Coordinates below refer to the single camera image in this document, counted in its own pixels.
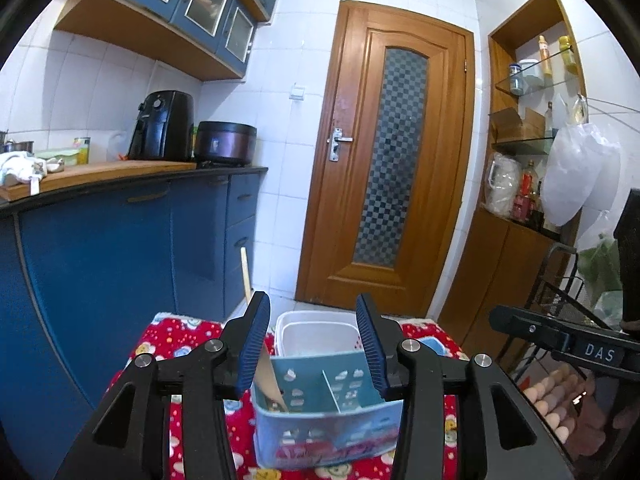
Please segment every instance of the printed pattern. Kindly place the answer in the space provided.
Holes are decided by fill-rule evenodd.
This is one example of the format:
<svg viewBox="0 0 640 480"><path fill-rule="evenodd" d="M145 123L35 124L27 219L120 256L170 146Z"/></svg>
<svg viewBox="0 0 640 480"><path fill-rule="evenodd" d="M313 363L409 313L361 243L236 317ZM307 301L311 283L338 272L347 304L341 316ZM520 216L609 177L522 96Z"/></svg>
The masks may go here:
<svg viewBox="0 0 640 480"><path fill-rule="evenodd" d="M385 54L378 124L353 261L393 267L414 183L428 60L401 48Z"/></svg>
<svg viewBox="0 0 640 480"><path fill-rule="evenodd" d="M402 323L405 336L419 338L434 336L447 349L447 355L458 359L468 358L452 339L433 321L411 319ZM174 314L157 314L142 335L136 349L130 354L127 365L136 355L149 352L157 360L184 355L205 341L220 336L220 323L202 321ZM273 333L267 333L264 342L274 355ZM118 373L111 381L115 383ZM171 480L184 479L182 455L182 396L173 396L169 422L169 469ZM255 414L249 392L240 401L226 400L225 416L229 444L233 454L238 480L389 480L394 460L390 451L375 458L355 462L297 471L278 471L260 468L254 451ZM458 432L456 424L455 396L444 397L445 420L441 421L444 433L444 480L454 480L457 471Z"/></svg>

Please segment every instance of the black countertop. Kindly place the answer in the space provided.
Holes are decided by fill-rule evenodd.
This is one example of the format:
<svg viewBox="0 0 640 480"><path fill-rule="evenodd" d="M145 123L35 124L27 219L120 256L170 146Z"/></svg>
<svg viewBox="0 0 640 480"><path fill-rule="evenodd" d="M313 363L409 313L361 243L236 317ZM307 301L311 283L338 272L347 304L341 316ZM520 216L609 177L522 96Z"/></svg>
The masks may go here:
<svg viewBox="0 0 640 480"><path fill-rule="evenodd" d="M214 166L212 168L196 168L195 170L167 171L163 173L144 174L140 176L128 176L124 178L113 178L81 184L80 186L69 186L61 189L39 193L37 195L21 198L12 202L2 202L0 204L0 218L14 215L21 211L36 209L50 205L62 200L70 200L77 196L86 195L111 189L125 189L141 184L152 184L155 182L167 182L180 178L202 178L208 176L223 176L246 173L266 173L268 168L263 166L245 166L235 168L231 166Z"/></svg>

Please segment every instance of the red tablecloth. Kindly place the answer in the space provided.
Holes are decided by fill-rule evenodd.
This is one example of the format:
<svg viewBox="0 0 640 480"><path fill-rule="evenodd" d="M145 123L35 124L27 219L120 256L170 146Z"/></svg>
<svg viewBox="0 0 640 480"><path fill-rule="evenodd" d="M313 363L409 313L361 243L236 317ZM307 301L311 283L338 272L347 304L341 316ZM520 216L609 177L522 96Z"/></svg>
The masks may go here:
<svg viewBox="0 0 640 480"><path fill-rule="evenodd" d="M450 356L466 359L462 350L442 329L430 320L411 320L402 323L402 331L407 337L434 336L446 347ZM218 337L222 332L220 323L203 321L173 314L157 314L140 338L137 348L131 353L133 358L137 354L149 352L157 360L170 359L188 354L191 349L204 343L212 337ZM273 333L268 333L265 343L273 354ZM171 403L170 417L170 450L169 466L171 477L184 480L184 465L182 462L182 399L174 396ZM446 480L456 477L457 465L457 425L453 396L444 398L445 420L443 425L445 452L444 474ZM229 442L236 462L239 480L388 480L394 452L382 456L356 460L351 463L331 467L298 471L277 471L258 468L254 453L254 409L249 392L240 401L225 401L226 426Z"/></svg>

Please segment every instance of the light switch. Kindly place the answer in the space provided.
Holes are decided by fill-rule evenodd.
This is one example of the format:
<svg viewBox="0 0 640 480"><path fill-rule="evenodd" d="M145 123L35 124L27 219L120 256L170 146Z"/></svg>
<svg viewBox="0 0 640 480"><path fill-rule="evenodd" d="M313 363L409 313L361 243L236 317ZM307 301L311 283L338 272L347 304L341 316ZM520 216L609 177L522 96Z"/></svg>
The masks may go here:
<svg viewBox="0 0 640 480"><path fill-rule="evenodd" d="M291 87L291 93L289 94L289 99L293 99L294 101L304 101L305 87L293 85Z"/></svg>

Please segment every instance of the wooden cutting board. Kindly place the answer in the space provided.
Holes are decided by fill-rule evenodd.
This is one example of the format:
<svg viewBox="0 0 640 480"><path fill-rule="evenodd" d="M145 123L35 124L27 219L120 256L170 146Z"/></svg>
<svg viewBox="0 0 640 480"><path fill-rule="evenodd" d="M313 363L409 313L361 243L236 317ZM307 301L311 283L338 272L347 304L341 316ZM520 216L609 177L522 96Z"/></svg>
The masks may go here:
<svg viewBox="0 0 640 480"><path fill-rule="evenodd" d="M192 162L168 162L165 160L121 160L118 162L100 162L67 166L62 173L50 173L40 181L40 192L53 191L63 187L80 186L91 182L127 178L144 174L194 170ZM28 184L1 187L0 197L12 202L30 195Z"/></svg>

